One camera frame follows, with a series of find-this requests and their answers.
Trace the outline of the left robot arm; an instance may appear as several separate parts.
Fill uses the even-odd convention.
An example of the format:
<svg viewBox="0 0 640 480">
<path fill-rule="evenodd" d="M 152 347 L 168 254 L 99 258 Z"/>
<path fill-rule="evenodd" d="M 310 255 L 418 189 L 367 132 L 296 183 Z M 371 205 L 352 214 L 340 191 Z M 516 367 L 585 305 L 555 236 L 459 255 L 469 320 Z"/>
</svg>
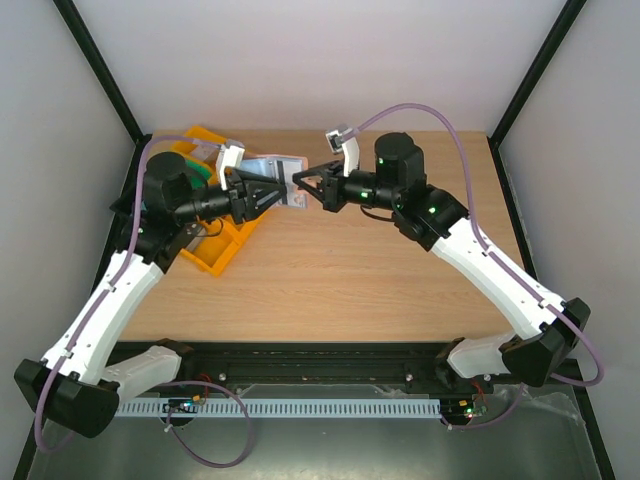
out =
<svg viewBox="0 0 640 480">
<path fill-rule="evenodd" d="M 42 359 L 25 359 L 14 373 L 36 422 L 50 420 L 86 438 L 102 433 L 121 404 L 178 377 L 190 350 L 176 341 L 159 341 L 115 365 L 108 360 L 141 301 L 202 223 L 256 220 L 287 194 L 283 181 L 236 167 L 224 168 L 223 183 L 195 189 L 185 158 L 174 152 L 141 167 L 122 242 L 95 291 Z"/>
</svg>

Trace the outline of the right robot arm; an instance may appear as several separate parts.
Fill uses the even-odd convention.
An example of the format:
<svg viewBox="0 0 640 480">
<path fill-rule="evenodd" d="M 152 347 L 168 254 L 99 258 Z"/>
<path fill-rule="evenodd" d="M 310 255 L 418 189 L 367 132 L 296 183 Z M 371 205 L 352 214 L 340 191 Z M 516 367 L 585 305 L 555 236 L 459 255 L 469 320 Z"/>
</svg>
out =
<svg viewBox="0 0 640 480">
<path fill-rule="evenodd" d="M 451 193 L 427 181 L 423 150 L 407 133 L 374 143 L 375 169 L 360 169 L 354 139 L 343 157 L 294 174 L 296 186 L 337 213 L 347 204 L 388 210 L 394 226 L 466 277 L 509 322 L 510 331 L 480 339 L 457 338 L 438 356 L 436 379 L 455 392 L 471 378 L 511 375 L 540 387 L 578 342 L 591 310 L 546 289 L 498 248 Z"/>
</svg>

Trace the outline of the white magstripe card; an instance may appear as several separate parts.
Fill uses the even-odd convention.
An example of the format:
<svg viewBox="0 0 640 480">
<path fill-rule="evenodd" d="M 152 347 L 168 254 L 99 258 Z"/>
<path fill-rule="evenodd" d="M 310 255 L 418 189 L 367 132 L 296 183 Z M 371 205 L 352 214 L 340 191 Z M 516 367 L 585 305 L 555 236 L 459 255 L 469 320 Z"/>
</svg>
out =
<svg viewBox="0 0 640 480">
<path fill-rule="evenodd" d="M 302 193 L 294 185 L 292 176 L 307 168 L 307 159 L 304 157 L 277 157 L 275 159 L 276 178 L 286 183 L 287 196 L 280 200 L 284 207 L 306 209 L 307 195 Z"/>
</svg>

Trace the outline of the pink leather card holder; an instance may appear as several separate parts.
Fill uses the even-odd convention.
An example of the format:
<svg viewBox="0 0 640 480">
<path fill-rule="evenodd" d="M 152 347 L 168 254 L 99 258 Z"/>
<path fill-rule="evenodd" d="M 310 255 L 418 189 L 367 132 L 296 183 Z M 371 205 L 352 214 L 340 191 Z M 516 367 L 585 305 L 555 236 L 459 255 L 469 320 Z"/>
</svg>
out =
<svg viewBox="0 0 640 480">
<path fill-rule="evenodd" d="M 307 194 L 293 181 L 293 175 L 308 168 L 305 157 L 285 155 L 259 155 L 245 157 L 240 169 L 253 174 L 273 178 L 286 186 L 286 196 L 278 204 L 285 207 L 306 209 Z"/>
</svg>

